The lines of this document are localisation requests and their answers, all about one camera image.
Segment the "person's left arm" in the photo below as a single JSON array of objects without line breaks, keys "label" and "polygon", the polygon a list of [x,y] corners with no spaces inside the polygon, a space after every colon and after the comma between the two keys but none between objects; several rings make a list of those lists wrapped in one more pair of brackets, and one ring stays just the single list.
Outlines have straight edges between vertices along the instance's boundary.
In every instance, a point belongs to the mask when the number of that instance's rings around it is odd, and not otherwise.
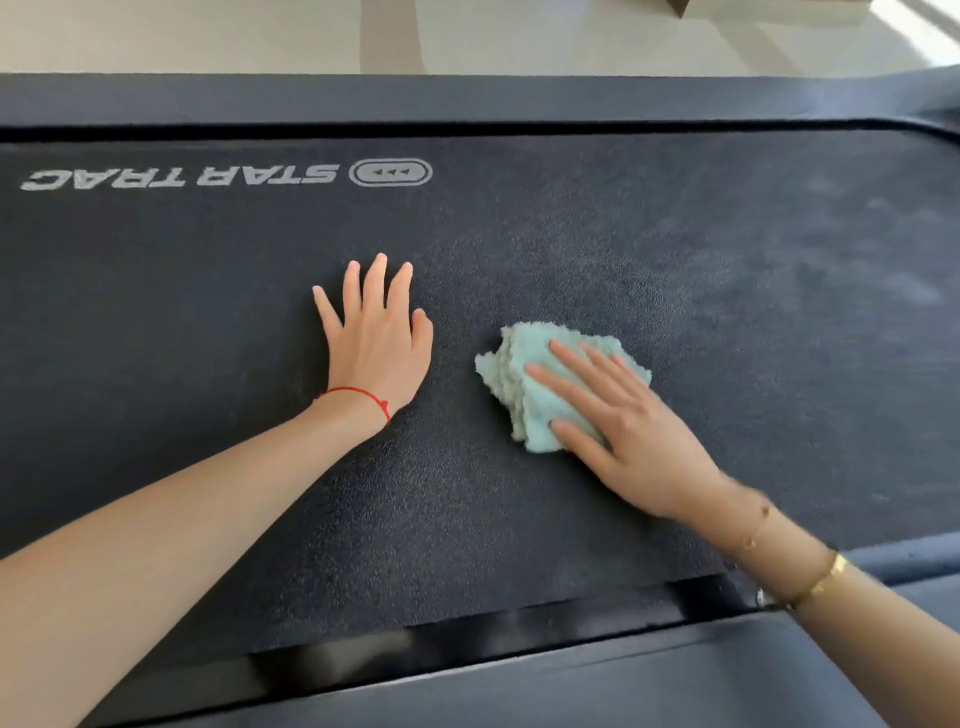
[{"label": "person's left arm", "polygon": [[[433,328],[409,313],[404,265],[384,304],[386,257],[344,320],[314,297],[330,345],[329,388],[385,400],[416,394]],[[0,725],[79,723],[331,465],[387,422],[380,405],[332,392],[290,422],[159,480],[0,561]]]}]

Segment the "hand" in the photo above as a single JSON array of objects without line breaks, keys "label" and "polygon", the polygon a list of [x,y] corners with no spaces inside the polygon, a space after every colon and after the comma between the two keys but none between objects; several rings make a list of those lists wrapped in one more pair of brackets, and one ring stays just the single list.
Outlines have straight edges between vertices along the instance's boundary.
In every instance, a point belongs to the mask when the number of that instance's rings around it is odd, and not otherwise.
[{"label": "hand", "polygon": [[624,500],[651,515],[693,525],[732,481],[622,358],[608,358],[590,346],[583,349],[588,359],[550,342],[550,351],[588,388],[535,364],[526,371],[580,412],[611,449],[569,421],[555,420],[550,428]]},{"label": "hand", "polygon": [[[404,263],[390,284],[384,305],[387,257],[379,254],[360,292],[360,264],[353,260],[344,276],[344,320],[334,310],[324,290],[313,288],[313,298],[324,322],[330,347],[327,389],[358,387],[387,402],[393,415],[414,398],[430,366],[433,324],[418,308],[410,316],[410,280],[414,267]],[[352,396],[375,402],[361,394]]]}]

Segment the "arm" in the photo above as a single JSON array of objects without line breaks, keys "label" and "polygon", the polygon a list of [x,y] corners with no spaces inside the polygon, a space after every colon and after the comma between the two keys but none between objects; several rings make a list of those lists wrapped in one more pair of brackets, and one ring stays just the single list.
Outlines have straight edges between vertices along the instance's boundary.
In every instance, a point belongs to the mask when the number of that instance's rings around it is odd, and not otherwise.
[{"label": "arm", "polygon": [[[330,346],[329,388],[409,403],[433,329],[411,325],[413,269],[384,305],[386,257],[360,290],[344,281],[344,322],[314,297]],[[386,424],[372,399],[333,392],[288,423],[74,521],[0,561],[0,725],[71,726],[177,623],[337,460]]]},{"label": "arm", "polygon": [[[588,358],[558,343],[551,350],[587,387],[536,366],[528,374],[607,438],[610,449],[576,425],[551,424],[611,490],[693,529],[780,599],[808,595],[828,574],[833,551],[762,493],[723,475],[680,418],[621,360],[590,347]],[[893,726],[956,725],[960,635],[852,566],[822,584],[820,594],[802,598],[791,614],[874,709]]]}]

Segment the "beige tile floor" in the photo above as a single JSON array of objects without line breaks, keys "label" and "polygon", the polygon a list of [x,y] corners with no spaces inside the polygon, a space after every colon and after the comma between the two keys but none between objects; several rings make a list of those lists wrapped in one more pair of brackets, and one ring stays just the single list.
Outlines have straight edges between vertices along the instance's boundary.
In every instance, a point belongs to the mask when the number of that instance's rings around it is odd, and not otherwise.
[{"label": "beige tile floor", "polygon": [[874,0],[862,24],[821,28],[681,20],[667,0],[0,0],[0,72],[859,76],[955,63],[960,0]]}]

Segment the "cleaning cloth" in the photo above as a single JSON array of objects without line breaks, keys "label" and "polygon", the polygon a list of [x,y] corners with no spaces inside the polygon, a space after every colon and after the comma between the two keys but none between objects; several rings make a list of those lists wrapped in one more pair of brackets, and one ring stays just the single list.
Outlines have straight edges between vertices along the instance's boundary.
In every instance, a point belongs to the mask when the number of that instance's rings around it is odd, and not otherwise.
[{"label": "cleaning cloth", "polygon": [[500,332],[503,334],[500,348],[496,352],[479,354],[474,360],[477,374],[509,410],[514,439],[531,452],[562,449],[550,431],[550,421],[556,419],[570,420],[597,442],[604,442],[603,436],[579,412],[524,372],[523,368],[533,362],[571,381],[583,383],[547,348],[551,339],[557,339],[584,358],[587,355],[580,349],[582,343],[591,344],[607,356],[619,354],[643,381],[650,383],[650,371],[639,366],[623,351],[620,341],[612,336],[586,336],[580,331],[544,322],[514,324]]}]

